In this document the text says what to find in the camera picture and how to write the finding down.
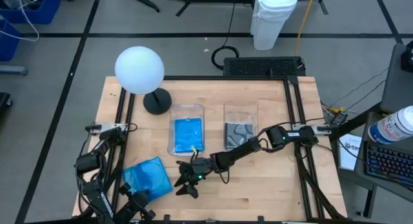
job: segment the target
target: wooden table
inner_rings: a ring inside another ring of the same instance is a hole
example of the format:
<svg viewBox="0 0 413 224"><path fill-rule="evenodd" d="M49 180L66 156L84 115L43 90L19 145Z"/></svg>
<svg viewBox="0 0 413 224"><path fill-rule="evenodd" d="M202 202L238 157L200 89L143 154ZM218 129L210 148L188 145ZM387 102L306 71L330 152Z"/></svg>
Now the wooden table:
<svg viewBox="0 0 413 224"><path fill-rule="evenodd" d="M224 104L227 101L255 101L258 104L259 130L276 123L289 121L285 90L282 81L163 81L162 88L168 90L175 104L199 103L205 108L205 154L224 150ZM307 119L323 117L315 79L299 77L299 87ZM96 122L113 123L121 87L116 78L107 77L97 112ZM296 101L291 86L293 104ZM129 134L124 168L136 165L156 156L166 169L173 185L179 177L177 160L189 158L168 154L169 113L153 116L143 107L143 96L136 96L132 123L138 130ZM309 123L323 123L322 120ZM327 137L319 137L320 144L330 147ZM91 150L98 137L93 137ZM272 220L305 220L299 176L292 144L275 154L257 152L240 159L230 169L230 183L222 183L219 175L210 174L197 189L199 197L176 196L178 188L151 202L146 208L156 213L155 219L170 214L172 220L256 220L264 216ZM331 204L347 216L336 166L331 151L313 147L313 155L321 190ZM308 186L313 216L316 217L314 195ZM119 196L118 208L127 201ZM75 205L74 215L78 214Z"/></svg>

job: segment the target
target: blue plastic bag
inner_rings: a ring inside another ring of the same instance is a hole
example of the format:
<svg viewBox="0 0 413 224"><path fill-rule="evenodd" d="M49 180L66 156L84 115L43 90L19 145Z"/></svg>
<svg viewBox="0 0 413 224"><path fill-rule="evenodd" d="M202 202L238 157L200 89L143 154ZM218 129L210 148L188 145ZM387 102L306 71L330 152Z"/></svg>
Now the blue plastic bag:
<svg viewBox="0 0 413 224"><path fill-rule="evenodd" d="M123 171L123 180L130 185L130 192L149 190L149 201L172 191L169 178L161 159L146 160Z"/></svg>

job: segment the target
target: lamp base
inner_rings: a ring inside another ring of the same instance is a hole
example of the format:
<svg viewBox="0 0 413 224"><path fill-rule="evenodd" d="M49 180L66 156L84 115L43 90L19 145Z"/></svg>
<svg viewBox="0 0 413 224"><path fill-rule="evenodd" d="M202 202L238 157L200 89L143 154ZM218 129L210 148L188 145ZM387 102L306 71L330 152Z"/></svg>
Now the lamp base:
<svg viewBox="0 0 413 224"><path fill-rule="evenodd" d="M143 106L150 114L160 115L169 110L172 105L172 98L168 91L157 88L143 98Z"/></svg>

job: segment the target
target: computer keyboard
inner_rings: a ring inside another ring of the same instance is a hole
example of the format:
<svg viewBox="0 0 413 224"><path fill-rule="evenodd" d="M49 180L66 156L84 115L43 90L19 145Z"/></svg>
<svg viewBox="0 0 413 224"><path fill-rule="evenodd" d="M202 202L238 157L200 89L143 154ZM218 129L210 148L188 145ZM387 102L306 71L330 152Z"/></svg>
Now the computer keyboard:
<svg viewBox="0 0 413 224"><path fill-rule="evenodd" d="M224 60L226 76L304 76L300 75L304 71L300 57L239 57Z"/></svg>
<svg viewBox="0 0 413 224"><path fill-rule="evenodd" d="M389 150L369 142L365 142L364 149L364 160L367 162L366 175L389 181L395 179L397 182L413 187L413 154Z"/></svg>

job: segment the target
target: clear plastic bag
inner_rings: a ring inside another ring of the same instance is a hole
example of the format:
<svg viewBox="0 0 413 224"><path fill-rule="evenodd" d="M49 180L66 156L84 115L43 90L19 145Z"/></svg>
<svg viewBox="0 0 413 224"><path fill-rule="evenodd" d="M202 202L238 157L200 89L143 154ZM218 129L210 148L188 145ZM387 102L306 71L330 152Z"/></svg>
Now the clear plastic bag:
<svg viewBox="0 0 413 224"><path fill-rule="evenodd" d="M232 150L258 133L258 105L228 101L224 105L224 147Z"/></svg>

